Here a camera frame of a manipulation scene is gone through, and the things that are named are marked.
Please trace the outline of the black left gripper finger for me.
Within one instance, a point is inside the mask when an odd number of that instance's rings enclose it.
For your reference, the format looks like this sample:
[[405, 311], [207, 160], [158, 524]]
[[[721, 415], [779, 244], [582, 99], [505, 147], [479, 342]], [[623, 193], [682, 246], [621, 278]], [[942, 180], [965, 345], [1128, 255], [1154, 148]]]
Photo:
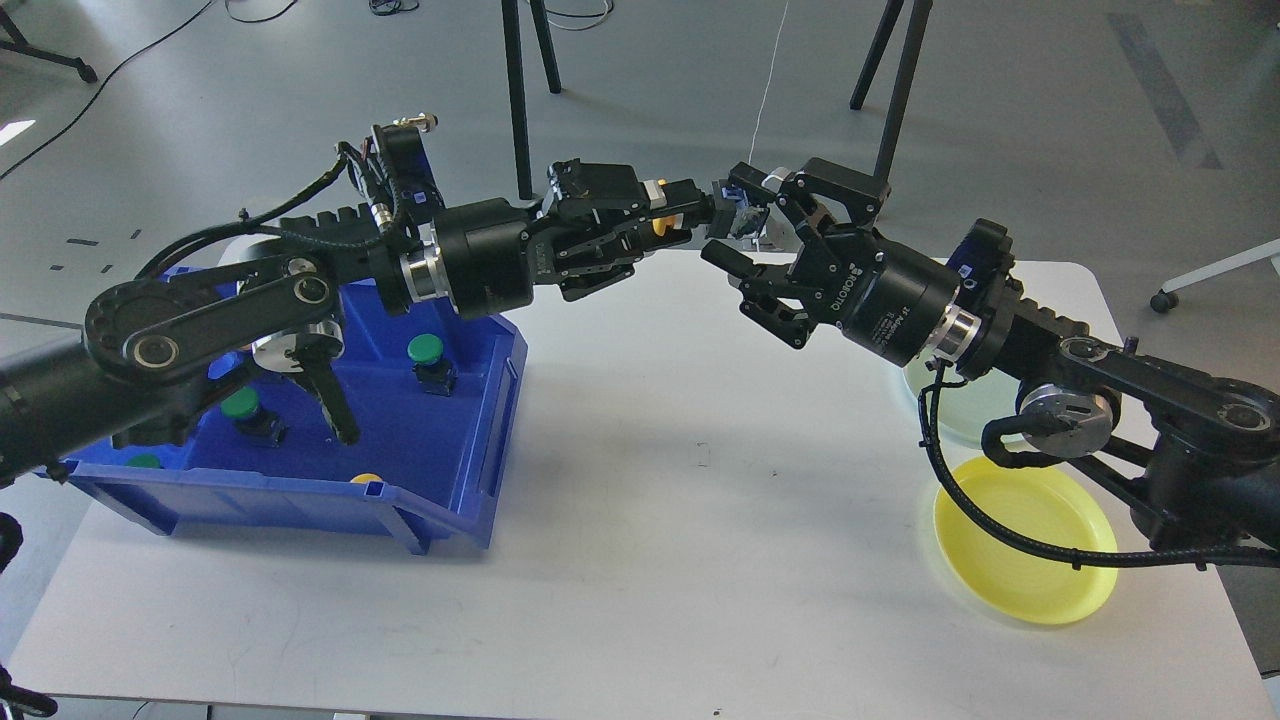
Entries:
[[657, 236], [716, 220], [716, 199], [690, 179], [640, 181], [625, 164], [556, 161], [548, 168], [545, 214], [590, 227], [649, 225]]
[[556, 242], [556, 284], [562, 299], [573, 302], [630, 278], [634, 265], [662, 249], [686, 243], [692, 231], [672, 222], [639, 222], [589, 238]]

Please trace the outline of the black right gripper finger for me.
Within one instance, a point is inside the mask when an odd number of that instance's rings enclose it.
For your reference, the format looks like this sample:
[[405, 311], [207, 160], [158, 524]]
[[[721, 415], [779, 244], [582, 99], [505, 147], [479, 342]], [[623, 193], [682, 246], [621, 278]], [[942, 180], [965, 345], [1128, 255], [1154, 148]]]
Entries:
[[739, 163], [730, 181], [748, 191], [750, 201], [790, 223], [797, 237], [795, 258], [806, 241], [826, 240], [842, 266], [877, 261], [884, 240], [874, 229], [890, 187], [887, 183], [820, 158], [800, 169], [771, 172]]
[[845, 270], [826, 240], [806, 241], [788, 265], [756, 264], [718, 240], [700, 258], [727, 273], [742, 295], [742, 315], [791, 348], [804, 347], [820, 324], [844, 324], [833, 305]]

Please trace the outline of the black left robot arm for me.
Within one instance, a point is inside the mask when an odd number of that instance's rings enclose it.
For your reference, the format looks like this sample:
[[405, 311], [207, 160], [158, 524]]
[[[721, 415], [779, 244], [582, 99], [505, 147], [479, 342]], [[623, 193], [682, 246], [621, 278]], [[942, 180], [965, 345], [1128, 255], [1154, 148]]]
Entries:
[[390, 315], [444, 299], [463, 319], [494, 316], [540, 284], [572, 302], [732, 211], [690, 179], [579, 159], [552, 165], [540, 202], [448, 208], [422, 143], [436, 123], [422, 113], [338, 143], [334, 165], [279, 208], [178, 240], [93, 299], [78, 336], [5, 357], [3, 484], [38, 469], [64, 480], [65, 460], [106, 438], [183, 445], [260, 372], [288, 375], [355, 445], [332, 368], [344, 286], [371, 281]]

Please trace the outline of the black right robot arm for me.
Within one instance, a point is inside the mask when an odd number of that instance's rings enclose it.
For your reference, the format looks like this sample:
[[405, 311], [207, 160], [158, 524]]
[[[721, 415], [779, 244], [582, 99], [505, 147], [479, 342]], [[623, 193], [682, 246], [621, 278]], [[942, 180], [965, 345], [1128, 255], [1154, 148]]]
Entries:
[[[978, 220], [946, 263], [874, 227], [869, 176], [813, 158], [799, 170], [737, 164], [713, 191], [704, 260], [742, 295], [741, 311], [800, 348], [820, 324], [899, 366], [925, 359], [922, 447], [977, 527], [1023, 553], [1073, 568], [1277, 566], [1277, 396], [1112, 345], [1024, 295], [1005, 227]], [[988, 420], [983, 455], [1001, 468], [1066, 462], [1120, 498], [1149, 550], [1068, 548], [984, 512], [947, 469], [938, 439], [945, 373], [1001, 372], [1019, 384]]]

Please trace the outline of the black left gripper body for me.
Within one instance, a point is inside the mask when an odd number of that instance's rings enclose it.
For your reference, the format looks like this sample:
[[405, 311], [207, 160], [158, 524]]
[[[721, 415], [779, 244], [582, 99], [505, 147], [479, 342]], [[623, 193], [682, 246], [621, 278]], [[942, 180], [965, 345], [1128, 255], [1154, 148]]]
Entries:
[[399, 259], [402, 305], [444, 299], [463, 319], [525, 307], [535, 287], [557, 287], [558, 240], [594, 238], [609, 229], [617, 228], [538, 215], [503, 199], [445, 209]]

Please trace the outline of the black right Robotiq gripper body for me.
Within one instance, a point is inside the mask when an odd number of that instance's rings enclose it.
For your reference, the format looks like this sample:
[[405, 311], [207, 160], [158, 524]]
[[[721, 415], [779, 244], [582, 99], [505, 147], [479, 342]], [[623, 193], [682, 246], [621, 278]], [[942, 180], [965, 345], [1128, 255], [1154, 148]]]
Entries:
[[977, 346], [980, 319], [959, 304], [961, 277], [876, 231], [836, 225], [805, 242], [790, 283], [810, 319], [897, 366], [925, 352], [957, 361]]

